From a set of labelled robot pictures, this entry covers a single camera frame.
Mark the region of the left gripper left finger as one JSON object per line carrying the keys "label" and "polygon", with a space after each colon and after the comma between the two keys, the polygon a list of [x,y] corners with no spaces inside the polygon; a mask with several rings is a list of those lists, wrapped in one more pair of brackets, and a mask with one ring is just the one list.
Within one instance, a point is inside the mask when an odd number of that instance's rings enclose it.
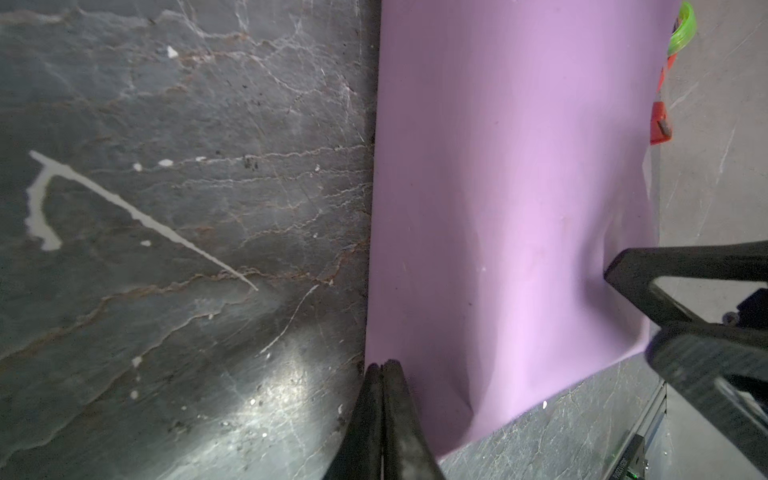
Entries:
{"label": "left gripper left finger", "polygon": [[339,450],[325,480],[379,480],[382,472],[384,425],[381,367],[371,364],[365,373]]}

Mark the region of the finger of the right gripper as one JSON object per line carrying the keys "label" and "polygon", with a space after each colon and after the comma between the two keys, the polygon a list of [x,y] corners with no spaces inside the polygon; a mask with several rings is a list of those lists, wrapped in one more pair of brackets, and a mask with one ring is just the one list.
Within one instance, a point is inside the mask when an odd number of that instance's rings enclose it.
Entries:
{"label": "finger of the right gripper", "polygon": [[649,366],[767,473],[767,332],[714,323],[661,328]]}
{"label": "finger of the right gripper", "polygon": [[605,271],[606,282],[658,326],[703,324],[704,319],[655,284],[660,277],[765,282],[767,243],[629,248]]}

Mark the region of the pink wrapping paper sheet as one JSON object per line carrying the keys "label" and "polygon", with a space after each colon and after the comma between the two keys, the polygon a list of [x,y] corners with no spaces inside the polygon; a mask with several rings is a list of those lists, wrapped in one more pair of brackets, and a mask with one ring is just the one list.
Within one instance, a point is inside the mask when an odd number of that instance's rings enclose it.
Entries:
{"label": "pink wrapping paper sheet", "polygon": [[382,5],[365,356],[432,452],[642,351],[604,270],[652,246],[643,162],[676,1]]}

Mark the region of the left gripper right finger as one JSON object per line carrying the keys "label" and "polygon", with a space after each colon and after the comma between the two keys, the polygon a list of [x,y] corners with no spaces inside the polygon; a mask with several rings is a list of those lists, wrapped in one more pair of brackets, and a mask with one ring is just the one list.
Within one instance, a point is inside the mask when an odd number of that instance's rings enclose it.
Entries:
{"label": "left gripper right finger", "polygon": [[401,364],[388,360],[383,380],[383,479],[445,480],[430,451]]}

